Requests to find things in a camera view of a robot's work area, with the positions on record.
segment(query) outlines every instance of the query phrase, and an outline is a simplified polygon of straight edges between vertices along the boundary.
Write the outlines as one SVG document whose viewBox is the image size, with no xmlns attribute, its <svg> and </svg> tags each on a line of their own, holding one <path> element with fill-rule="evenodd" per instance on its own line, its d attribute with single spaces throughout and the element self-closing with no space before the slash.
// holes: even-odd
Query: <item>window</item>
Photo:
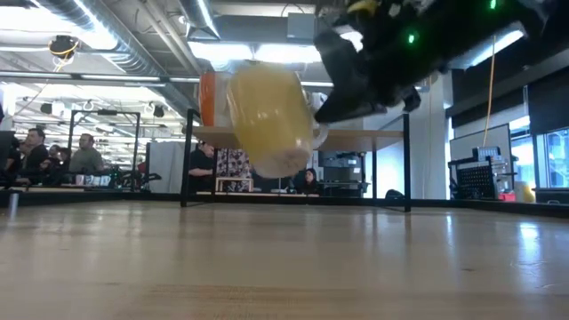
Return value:
<svg viewBox="0 0 569 320">
<path fill-rule="evenodd" d="M 569 188 L 569 130 L 550 132 L 546 136 L 550 188 Z"/>
<path fill-rule="evenodd" d="M 533 141 L 532 137 L 524 137 L 512 140 L 512 155 L 517 156 L 514 162 L 516 181 L 523 181 L 535 188 L 535 170 L 533 166 Z"/>
<path fill-rule="evenodd" d="M 533 140 L 529 134 L 530 117 L 522 116 L 509 123 L 516 182 L 525 182 L 530 188 L 535 188 L 535 170 L 533 163 Z"/>
</svg>

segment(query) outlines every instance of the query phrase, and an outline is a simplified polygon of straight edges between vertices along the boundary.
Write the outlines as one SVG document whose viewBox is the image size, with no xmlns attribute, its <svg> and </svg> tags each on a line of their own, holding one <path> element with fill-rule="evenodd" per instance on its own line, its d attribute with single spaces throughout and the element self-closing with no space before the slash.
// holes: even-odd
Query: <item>orange cylinder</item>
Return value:
<svg viewBox="0 0 569 320">
<path fill-rule="evenodd" d="M 215 126 L 215 72 L 199 78 L 199 110 L 205 126 Z"/>
</svg>

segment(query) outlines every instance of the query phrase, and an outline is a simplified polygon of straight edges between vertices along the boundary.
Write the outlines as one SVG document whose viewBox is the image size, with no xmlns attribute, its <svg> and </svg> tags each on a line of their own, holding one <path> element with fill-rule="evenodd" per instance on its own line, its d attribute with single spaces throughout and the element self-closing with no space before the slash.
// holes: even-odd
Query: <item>robotic arm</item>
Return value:
<svg viewBox="0 0 569 320">
<path fill-rule="evenodd" d="M 517 24 L 539 37 L 548 19 L 544 0 L 355 0 L 333 23 L 362 34 L 356 51 L 333 29 L 315 38 L 333 90 L 316 114 L 319 123 L 386 113 L 401 101 L 421 104 L 415 84 L 497 31 Z"/>
</svg>

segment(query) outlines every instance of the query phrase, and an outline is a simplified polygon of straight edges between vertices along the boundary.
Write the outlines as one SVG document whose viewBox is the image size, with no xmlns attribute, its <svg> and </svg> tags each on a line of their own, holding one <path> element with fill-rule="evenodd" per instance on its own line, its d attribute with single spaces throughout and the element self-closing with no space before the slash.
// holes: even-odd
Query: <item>yellow cup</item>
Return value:
<svg viewBox="0 0 569 320">
<path fill-rule="evenodd" d="M 314 138 L 314 110 L 299 78 L 285 68 L 240 69 L 229 82 L 228 104 L 235 135 L 260 176 L 282 178 L 305 169 L 327 137 L 327 127 L 320 125 Z"/>
</svg>

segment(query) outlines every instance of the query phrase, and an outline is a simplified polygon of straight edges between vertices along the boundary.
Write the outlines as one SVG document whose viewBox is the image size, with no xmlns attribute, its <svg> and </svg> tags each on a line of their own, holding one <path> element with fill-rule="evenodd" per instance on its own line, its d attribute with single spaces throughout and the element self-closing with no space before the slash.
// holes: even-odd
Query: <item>whiteboard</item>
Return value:
<svg viewBox="0 0 569 320">
<path fill-rule="evenodd" d="M 449 143 L 451 147 L 451 160 L 460 160 L 472 157 L 472 148 L 482 147 L 484 143 L 484 131 L 471 133 L 460 138 L 453 139 Z M 514 165 L 511 161 L 512 147 L 511 139 L 509 137 L 509 124 L 499 125 L 492 129 L 488 129 L 486 146 L 500 148 L 501 156 L 508 163 L 508 168 L 506 170 L 508 173 L 512 173 Z"/>
</svg>

